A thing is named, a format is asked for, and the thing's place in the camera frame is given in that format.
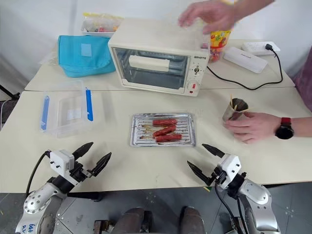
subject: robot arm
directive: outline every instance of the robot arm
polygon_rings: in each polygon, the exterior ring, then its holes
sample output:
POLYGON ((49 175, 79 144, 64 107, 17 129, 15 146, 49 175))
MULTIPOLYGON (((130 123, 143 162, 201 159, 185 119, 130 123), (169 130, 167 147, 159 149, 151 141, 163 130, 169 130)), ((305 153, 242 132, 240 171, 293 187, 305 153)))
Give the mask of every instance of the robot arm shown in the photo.
POLYGON ((60 175, 47 181, 41 188, 31 192, 24 202, 24 213, 16 227, 16 234, 52 234, 56 213, 69 193, 86 178, 97 176, 106 166, 111 154, 102 157, 94 169, 84 170, 76 160, 92 146, 81 146, 72 154, 65 150, 50 152, 51 168, 60 175))
POLYGON ((219 161, 211 177, 206 177, 202 171, 188 162, 192 171, 208 186, 213 182, 222 190, 227 190, 230 197, 241 199, 245 209, 245 220, 249 234, 280 234, 275 215, 272 211, 272 197, 270 192, 262 185, 245 179, 246 173, 239 174, 241 169, 239 158, 235 155, 225 154, 219 149, 203 144, 213 155, 219 156, 219 161))

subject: toaster oven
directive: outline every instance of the toaster oven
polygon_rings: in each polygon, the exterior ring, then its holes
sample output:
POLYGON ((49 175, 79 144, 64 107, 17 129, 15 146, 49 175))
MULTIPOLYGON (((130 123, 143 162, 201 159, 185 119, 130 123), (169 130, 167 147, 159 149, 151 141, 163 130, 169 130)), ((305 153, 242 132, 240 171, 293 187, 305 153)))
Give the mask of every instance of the toaster oven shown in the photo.
POLYGON ((202 43, 201 30, 126 18, 108 45, 123 86, 195 97, 209 59, 202 43))

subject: oven dial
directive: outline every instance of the oven dial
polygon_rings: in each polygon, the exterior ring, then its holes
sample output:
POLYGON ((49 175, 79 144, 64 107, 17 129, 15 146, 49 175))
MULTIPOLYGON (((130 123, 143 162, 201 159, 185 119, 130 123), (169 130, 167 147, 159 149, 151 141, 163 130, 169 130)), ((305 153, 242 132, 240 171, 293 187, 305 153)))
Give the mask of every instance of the oven dial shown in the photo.
POLYGON ((195 76, 200 75, 202 73, 203 69, 199 65, 195 65, 192 67, 192 72, 195 76))
POLYGON ((190 91, 197 91, 199 89, 199 83, 196 80, 191 80, 187 85, 187 89, 190 91))

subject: watch face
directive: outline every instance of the watch face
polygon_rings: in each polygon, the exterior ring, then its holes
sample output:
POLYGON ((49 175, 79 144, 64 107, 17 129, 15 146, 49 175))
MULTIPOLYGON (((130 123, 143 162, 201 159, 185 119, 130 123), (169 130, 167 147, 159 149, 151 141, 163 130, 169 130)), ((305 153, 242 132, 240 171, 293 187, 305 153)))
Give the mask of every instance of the watch face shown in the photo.
POLYGON ((293 129, 290 126, 282 125, 276 130, 275 136, 280 139, 287 140, 293 137, 293 129))

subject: wristwatch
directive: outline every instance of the wristwatch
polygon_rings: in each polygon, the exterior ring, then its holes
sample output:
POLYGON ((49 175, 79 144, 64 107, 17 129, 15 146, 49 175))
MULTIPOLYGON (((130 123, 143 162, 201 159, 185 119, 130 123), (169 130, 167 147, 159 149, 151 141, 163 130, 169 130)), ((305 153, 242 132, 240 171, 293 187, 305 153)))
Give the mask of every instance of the wristwatch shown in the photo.
POLYGON ((281 126, 276 130, 275 136, 280 139, 287 140, 292 138, 294 135, 294 131, 292 129, 292 121, 291 118, 282 118, 281 126))

